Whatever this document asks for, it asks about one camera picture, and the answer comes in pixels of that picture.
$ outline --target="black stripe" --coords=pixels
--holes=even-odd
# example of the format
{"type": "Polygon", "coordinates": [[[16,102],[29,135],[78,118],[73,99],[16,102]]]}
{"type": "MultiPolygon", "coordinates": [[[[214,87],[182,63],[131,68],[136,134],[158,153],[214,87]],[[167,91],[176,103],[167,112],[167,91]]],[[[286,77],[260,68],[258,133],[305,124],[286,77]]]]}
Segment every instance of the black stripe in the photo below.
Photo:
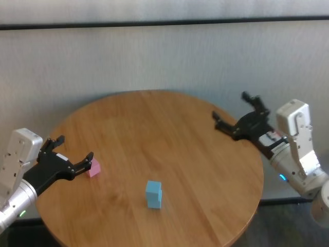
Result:
{"type": "Polygon", "coordinates": [[[261,200],[258,206],[261,207],[261,206],[274,206],[274,205],[283,205],[283,204],[299,204],[299,203],[306,203],[312,201],[313,201],[312,199],[305,199],[301,197],[285,198],[285,199],[268,199],[268,200],[261,200]]]}
{"type": "Polygon", "coordinates": [[[177,20],[148,22],[96,22],[96,23],[57,23],[57,24],[0,24],[0,30],[54,29],[54,28],[94,28],[94,27],[139,27],[139,26],[172,26],[248,22],[287,22],[287,21],[322,21],[329,20],[329,15],[321,16],[286,16],[286,17],[252,17],[217,20],[177,20]]]}
{"type": "Polygon", "coordinates": [[[16,220],[10,227],[44,225],[41,218],[16,220]]]}

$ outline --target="white wall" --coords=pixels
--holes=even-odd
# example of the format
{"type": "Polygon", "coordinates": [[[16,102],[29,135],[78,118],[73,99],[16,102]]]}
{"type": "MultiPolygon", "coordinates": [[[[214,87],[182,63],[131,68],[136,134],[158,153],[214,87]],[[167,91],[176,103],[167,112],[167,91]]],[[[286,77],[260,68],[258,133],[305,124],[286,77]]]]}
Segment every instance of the white wall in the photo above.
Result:
{"type": "Polygon", "coordinates": [[[327,0],[9,0],[0,24],[139,22],[328,15],[327,0]]]}
{"type": "MultiPolygon", "coordinates": [[[[12,129],[45,137],[115,92],[182,91],[239,118],[250,109],[240,100],[248,90],[273,110],[292,98],[308,102],[325,157],[328,50],[326,21],[0,31],[0,151],[12,129]]],[[[264,198],[297,195],[268,164],[264,172],[264,198]]]]}

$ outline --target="metal cylinder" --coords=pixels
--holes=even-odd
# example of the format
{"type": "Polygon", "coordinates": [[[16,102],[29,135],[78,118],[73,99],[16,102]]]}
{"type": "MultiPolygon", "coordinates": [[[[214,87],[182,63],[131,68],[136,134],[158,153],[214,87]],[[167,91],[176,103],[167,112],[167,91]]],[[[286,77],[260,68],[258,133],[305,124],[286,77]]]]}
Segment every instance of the metal cylinder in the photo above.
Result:
{"type": "Polygon", "coordinates": [[[0,234],[35,202],[37,197],[35,189],[23,179],[8,203],[0,210],[0,234]]]}

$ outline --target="blue led light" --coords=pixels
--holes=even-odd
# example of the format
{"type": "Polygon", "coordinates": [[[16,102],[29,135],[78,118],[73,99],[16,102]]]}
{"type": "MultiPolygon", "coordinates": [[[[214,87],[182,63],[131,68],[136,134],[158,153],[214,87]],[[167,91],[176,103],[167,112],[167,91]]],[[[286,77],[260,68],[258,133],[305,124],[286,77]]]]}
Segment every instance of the blue led light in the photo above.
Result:
{"type": "Polygon", "coordinates": [[[282,174],[280,174],[280,178],[282,178],[283,181],[287,181],[286,177],[282,174]]]}

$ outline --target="green led light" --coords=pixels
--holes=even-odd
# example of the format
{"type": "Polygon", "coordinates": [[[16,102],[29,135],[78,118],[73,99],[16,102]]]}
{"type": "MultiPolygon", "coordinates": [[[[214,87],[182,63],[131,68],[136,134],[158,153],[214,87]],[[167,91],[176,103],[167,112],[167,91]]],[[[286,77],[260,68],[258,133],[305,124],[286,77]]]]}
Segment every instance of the green led light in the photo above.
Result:
{"type": "Polygon", "coordinates": [[[26,210],[24,210],[23,212],[21,212],[20,217],[23,216],[26,213],[26,210]]]}

